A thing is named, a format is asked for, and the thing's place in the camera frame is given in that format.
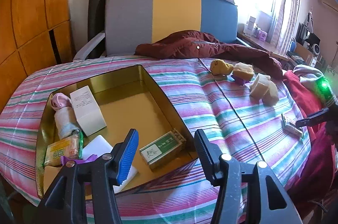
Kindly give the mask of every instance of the striped bedspread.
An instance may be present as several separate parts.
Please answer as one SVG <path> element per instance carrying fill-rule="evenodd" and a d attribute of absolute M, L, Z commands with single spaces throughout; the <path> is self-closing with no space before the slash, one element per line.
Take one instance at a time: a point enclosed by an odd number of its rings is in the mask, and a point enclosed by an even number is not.
<path fill-rule="evenodd" d="M 192 134 L 203 129 L 223 152 L 248 163 L 265 160 L 281 183 L 290 188 L 310 152 L 308 132 L 299 140 L 286 134 L 281 113 L 293 119 L 301 113 L 282 82 L 274 107 L 249 97 L 247 86 L 210 73 L 212 59 L 156 60 L 139 56 L 108 57 L 67 63 L 30 75 L 14 92 L 0 115 L 0 172 L 25 198 L 38 205 L 35 184 L 35 145 L 49 94 L 77 81 L 141 64 L 163 89 Z M 245 215 L 247 188 L 242 185 Z M 138 193 L 117 197 L 123 223 L 208 223 L 218 188 L 205 179 L 200 162 L 183 168 L 168 180 Z M 87 203 L 94 223 L 92 203 Z"/>

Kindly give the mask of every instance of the chair backrest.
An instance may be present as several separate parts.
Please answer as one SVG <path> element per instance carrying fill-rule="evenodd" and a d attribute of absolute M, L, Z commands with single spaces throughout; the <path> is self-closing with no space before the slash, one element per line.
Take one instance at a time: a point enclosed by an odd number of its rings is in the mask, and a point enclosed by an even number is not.
<path fill-rule="evenodd" d="M 232 43 L 237 6 L 226 0 L 106 0 L 107 55 L 132 55 L 139 44 L 189 29 Z"/>

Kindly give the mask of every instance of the wooden wardrobe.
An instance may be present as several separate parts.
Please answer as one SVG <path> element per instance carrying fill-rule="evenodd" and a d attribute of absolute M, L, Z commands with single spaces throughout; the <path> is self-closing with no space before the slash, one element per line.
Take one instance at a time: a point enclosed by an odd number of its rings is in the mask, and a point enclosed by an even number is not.
<path fill-rule="evenodd" d="M 27 76 L 72 56 L 68 0 L 0 0 L 0 112 Z"/>

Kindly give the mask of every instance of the maroon jacket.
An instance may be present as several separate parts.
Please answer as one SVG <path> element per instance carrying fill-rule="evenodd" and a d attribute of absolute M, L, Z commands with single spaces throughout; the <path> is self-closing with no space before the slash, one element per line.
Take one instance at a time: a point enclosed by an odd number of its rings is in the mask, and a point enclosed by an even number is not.
<path fill-rule="evenodd" d="M 185 30 L 154 44 L 140 44 L 135 55 L 157 59 L 217 58 L 254 65 L 275 79 L 282 79 L 281 64 L 265 51 L 241 44 L 225 44 L 212 34 Z"/>

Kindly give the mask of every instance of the cable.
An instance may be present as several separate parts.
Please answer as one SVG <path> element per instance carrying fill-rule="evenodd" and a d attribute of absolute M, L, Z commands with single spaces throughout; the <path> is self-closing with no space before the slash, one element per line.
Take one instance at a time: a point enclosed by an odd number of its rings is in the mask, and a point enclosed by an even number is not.
<path fill-rule="evenodd" d="M 309 202 L 318 205 L 323 210 L 324 213 L 327 213 L 327 209 L 320 202 L 317 202 L 317 201 L 309 201 Z"/>

